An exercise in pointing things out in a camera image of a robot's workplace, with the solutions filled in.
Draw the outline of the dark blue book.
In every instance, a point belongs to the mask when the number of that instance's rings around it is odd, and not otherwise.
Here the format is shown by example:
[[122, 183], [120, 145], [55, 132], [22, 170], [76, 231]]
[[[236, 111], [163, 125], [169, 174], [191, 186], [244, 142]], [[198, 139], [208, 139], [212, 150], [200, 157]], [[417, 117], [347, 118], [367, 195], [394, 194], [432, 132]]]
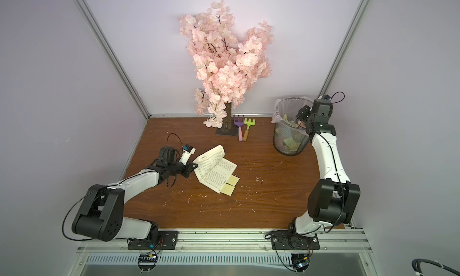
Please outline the dark blue book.
[[225, 159], [222, 145], [198, 156], [194, 163], [198, 164], [194, 170], [198, 181], [217, 193], [237, 168], [237, 164]]

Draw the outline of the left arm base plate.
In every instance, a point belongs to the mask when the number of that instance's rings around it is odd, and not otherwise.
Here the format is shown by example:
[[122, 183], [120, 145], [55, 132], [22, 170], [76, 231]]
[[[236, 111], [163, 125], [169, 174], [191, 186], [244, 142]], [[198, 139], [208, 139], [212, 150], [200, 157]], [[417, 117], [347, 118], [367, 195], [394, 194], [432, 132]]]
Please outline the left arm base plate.
[[146, 239], [127, 239], [128, 250], [174, 250], [178, 231], [154, 231]]

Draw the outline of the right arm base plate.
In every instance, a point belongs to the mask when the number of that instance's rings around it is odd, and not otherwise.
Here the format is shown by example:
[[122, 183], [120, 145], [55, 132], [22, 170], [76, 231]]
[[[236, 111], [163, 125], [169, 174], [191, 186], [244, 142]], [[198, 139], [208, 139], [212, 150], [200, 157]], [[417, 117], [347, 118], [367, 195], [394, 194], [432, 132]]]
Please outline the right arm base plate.
[[320, 250], [317, 235], [312, 237], [289, 232], [287, 230], [270, 231], [265, 235], [273, 250]]

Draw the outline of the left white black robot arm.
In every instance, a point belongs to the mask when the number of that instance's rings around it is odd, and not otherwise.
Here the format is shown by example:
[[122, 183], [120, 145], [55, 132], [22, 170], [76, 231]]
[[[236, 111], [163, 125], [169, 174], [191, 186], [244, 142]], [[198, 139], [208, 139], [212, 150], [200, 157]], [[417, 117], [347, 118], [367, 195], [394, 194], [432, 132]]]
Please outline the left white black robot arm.
[[72, 233], [85, 236], [84, 241], [108, 242], [120, 238], [156, 245], [159, 241], [157, 224], [125, 217], [125, 204], [171, 176], [188, 178], [198, 168], [198, 164], [189, 160], [194, 153], [195, 148], [188, 144], [182, 147], [181, 156], [177, 156], [177, 149], [165, 146], [160, 149], [159, 157], [139, 173], [110, 185], [91, 186], [77, 201], [80, 207], [71, 225]]

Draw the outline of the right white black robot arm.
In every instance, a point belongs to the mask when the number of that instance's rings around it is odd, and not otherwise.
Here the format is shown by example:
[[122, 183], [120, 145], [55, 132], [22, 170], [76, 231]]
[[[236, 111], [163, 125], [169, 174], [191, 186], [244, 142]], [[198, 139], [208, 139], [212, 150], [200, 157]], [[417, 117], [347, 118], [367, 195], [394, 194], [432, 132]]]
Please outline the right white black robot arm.
[[341, 163], [337, 149], [337, 132], [329, 123], [333, 114], [332, 97], [322, 95], [297, 114], [314, 148], [319, 167], [319, 181], [309, 195], [307, 211], [293, 220], [299, 235], [311, 236], [321, 228], [329, 232], [339, 225], [348, 225], [361, 195]]

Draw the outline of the pink sticky note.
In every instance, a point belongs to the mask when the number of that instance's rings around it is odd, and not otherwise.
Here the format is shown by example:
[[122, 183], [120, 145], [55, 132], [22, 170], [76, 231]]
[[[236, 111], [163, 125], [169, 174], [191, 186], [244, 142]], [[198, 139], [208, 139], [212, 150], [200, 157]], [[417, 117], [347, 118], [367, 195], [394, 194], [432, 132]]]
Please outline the pink sticky note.
[[306, 124], [304, 119], [298, 119], [297, 120], [297, 125], [303, 129], [306, 129]]

